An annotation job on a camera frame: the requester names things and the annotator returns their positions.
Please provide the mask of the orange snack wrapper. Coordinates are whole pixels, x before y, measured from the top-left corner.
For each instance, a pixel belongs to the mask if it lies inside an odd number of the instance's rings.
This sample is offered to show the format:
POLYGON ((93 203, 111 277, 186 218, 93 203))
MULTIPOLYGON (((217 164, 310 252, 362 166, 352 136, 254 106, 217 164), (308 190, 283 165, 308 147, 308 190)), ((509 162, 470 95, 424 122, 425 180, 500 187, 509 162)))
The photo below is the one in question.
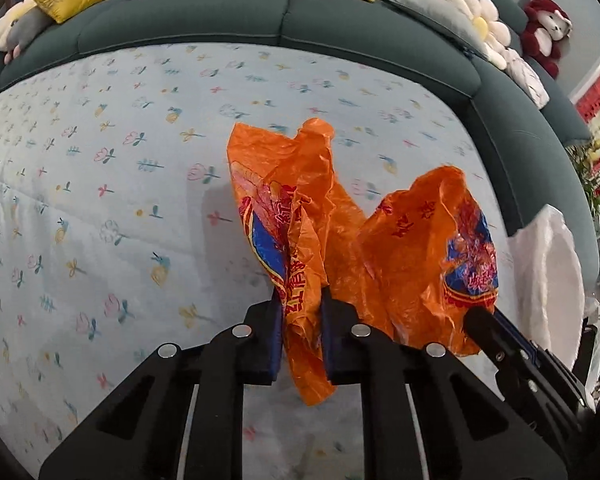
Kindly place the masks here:
POLYGON ((332 296, 400 344, 438 342, 456 356, 478 353, 464 316, 473 307, 494 311, 498 265, 464 172, 431 170, 386 195, 370 216, 340 185, 332 200, 326 249, 332 296))
POLYGON ((242 232, 279 296, 291 378, 309 406, 335 391, 320 341, 327 245, 364 219, 338 180, 334 136, 320 118, 292 138, 238 122, 226 148, 242 232))

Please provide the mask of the white lined trash bin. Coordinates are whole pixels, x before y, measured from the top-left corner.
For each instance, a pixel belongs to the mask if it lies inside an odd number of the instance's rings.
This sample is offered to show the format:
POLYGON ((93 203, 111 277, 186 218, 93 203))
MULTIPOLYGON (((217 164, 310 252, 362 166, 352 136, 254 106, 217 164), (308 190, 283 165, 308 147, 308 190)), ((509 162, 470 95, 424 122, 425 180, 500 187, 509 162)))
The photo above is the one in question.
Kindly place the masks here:
POLYGON ((509 239, 519 329, 539 347, 573 368, 580 347, 585 305, 580 260, 564 216, 544 206, 509 239))

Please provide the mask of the teal sectional sofa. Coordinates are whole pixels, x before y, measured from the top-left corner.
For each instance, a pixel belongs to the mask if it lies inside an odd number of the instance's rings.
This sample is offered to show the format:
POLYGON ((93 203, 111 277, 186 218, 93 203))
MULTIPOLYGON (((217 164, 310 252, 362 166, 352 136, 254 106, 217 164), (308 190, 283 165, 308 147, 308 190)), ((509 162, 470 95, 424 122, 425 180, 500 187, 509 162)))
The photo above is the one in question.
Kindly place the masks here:
MULTIPOLYGON (((493 0, 514 37, 526 18, 513 0, 493 0)), ((594 223, 567 148, 590 136, 550 76, 537 107, 513 79, 386 0, 107 0, 54 25, 5 65, 0 92, 43 70, 95 53, 174 42, 240 42, 326 54, 418 84, 452 107, 478 153, 509 233, 540 208, 559 209, 571 230, 583 281, 600 272, 594 223)))

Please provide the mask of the potted orchid plant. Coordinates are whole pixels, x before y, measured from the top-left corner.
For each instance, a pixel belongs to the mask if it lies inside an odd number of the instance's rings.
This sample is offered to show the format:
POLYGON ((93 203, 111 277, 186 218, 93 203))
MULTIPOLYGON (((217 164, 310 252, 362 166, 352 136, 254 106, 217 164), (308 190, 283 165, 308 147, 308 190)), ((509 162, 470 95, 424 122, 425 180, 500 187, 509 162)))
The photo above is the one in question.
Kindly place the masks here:
POLYGON ((591 148, 592 144, 568 146, 567 153, 588 201, 595 231, 600 234, 600 168, 594 168, 595 164, 590 157, 591 148))

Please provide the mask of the floral light blue tablecloth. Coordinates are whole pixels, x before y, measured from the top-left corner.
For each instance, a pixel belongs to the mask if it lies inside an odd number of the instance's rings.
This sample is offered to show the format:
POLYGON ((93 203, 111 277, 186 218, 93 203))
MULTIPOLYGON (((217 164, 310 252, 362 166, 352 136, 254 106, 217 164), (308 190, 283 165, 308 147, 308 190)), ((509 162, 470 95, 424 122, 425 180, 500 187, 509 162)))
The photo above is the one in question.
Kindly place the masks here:
POLYGON ((0 437, 30 474, 164 342, 203 344, 271 285, 240 232, 226 144, 244 122, 335 130, 338 178, 366 214, 441 165, 464 171, 513 263, 467 130, 407 79, 237 44, 100 54, 0 94, 0 437))

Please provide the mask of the white pink folded blanket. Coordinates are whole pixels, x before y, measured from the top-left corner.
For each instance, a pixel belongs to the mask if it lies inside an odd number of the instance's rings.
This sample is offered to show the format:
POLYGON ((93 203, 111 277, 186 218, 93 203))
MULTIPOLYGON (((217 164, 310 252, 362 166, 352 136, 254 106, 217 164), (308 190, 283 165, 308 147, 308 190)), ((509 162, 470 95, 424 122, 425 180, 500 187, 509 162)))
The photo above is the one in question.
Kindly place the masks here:
POLYGON ((506 61, 505 73, 528 96, 539 109, 550 102, 550 96, 536 71, 518 54, 507 48, 503 52, 506 61))

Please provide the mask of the daisy flower pillow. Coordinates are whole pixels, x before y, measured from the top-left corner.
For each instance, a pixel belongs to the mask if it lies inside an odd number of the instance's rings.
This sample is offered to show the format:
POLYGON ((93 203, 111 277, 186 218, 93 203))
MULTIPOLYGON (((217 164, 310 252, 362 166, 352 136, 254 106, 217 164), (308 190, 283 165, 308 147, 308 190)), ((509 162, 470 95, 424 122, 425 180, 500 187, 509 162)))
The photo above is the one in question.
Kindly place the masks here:
POLYGON ((512 36, 500 21, 498 8, 491 0, 446 0, 466 15, 482 43, 482 53, 499 70, 506 70, 512 36))

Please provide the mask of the red white plush bear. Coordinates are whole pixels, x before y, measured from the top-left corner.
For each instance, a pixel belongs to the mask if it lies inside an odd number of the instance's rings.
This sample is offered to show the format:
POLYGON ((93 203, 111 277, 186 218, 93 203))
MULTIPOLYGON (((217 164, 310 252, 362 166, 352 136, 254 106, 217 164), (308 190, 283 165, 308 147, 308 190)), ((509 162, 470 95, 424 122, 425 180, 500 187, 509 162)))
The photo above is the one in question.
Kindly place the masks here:
POLYGON ((554 0, 530 0, 524 7, 528 23, 520 35, 524 56, 533 58, 553 79, 559 75, 560 43, 568 39, 573 24, 554 0))

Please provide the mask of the grey green cushion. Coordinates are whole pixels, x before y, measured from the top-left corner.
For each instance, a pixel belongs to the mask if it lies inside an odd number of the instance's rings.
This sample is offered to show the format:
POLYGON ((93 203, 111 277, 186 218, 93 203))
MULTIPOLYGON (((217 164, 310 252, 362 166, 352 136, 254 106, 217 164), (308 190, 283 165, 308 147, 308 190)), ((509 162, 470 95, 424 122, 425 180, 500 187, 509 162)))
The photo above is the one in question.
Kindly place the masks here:
POLYGON ((387 0, 462 48, 486 58, 486 46, 468 16, 448 0, 387 0))

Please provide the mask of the grey cream plush toy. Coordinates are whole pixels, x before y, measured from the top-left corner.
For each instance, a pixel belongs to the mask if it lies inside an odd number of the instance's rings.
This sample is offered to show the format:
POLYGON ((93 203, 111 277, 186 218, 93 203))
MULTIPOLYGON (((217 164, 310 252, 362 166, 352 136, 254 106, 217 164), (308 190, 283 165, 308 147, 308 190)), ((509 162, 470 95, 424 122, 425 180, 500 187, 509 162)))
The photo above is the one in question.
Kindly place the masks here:
POLYGON ((22 0, 0 18, 0 52, 8 65, 29 47, 35 38, 54 20, 33 0, 22 0))

